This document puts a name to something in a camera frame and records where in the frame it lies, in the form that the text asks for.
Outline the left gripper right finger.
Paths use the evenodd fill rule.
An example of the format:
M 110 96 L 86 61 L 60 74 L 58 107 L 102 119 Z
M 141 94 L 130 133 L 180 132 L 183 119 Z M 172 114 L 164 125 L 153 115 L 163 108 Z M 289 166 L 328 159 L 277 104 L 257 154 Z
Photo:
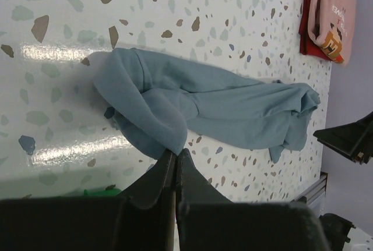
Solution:
M 178 156 L 177 226 L 181 250 L 329 250 L 320 221 L 299 202 L 234 203 Z

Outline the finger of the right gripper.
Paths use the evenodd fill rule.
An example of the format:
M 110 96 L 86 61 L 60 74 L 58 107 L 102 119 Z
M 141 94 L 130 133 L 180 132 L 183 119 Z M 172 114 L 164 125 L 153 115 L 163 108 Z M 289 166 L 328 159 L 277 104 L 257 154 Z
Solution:
M 372 158 L 372 112 L 350 124 L 316 130 L 313 136 L 354 163 L 368 163 Z

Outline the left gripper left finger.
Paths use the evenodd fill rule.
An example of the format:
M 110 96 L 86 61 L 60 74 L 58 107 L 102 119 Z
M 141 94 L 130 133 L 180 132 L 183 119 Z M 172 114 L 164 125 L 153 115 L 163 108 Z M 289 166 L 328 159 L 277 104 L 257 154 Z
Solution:
M 1 201 L 2 250 L 173 250 L 176 155 L 115 196 Z

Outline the blue t-shirt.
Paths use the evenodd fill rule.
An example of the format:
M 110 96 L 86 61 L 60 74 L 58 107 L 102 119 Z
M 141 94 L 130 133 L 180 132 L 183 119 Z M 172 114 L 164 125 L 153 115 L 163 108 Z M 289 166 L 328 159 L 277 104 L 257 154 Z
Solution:
M 273 162 L 307 141 L 319 94 L 305 83 L 263 82 L 215 66 L 137 48 L 114 49 L 93 84 L 125 138 L 154 159 L 180 154 L 189 131 Z

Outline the green plastic basket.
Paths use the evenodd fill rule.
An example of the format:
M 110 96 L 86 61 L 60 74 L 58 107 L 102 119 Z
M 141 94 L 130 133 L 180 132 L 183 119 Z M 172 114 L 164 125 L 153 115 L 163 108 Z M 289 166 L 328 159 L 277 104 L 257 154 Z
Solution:
M 111 197 L 121 193 L 118 188 L 109 188 L 104 190 L 84 190 L 83 196 L 85 197 Z

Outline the red folded t-shirt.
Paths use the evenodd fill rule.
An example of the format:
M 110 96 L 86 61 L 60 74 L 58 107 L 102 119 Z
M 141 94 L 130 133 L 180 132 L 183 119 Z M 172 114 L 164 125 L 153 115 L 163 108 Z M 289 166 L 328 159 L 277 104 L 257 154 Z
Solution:
M 303 55 L 314 56 L 326 61 L 330 61 L 322 50 L 310 39 L 308 35 L 308 18 L 309 18 L 309 8 L 311 0 L 303 0 L 302 4 L 302 16 L 299 27 L 300 35 L 300 53 Z

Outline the pink folded t-shirt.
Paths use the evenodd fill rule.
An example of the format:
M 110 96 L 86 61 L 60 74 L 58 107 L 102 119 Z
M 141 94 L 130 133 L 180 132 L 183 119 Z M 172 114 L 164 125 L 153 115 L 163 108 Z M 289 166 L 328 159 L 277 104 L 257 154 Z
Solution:
M 350 61 L 356 23 L 356 0 L 311 0 L 308 35 L 334 63 Z

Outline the aluminium frame rail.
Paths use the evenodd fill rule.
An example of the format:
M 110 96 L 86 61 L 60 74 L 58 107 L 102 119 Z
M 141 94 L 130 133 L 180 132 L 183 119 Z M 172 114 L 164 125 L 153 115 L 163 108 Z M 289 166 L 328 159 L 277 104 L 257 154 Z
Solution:
M 293 201 L 306 204 L 317 217 L 323 214 L 326 200 L 328 174 L 321 172 L 320 179 L 298 195 Z

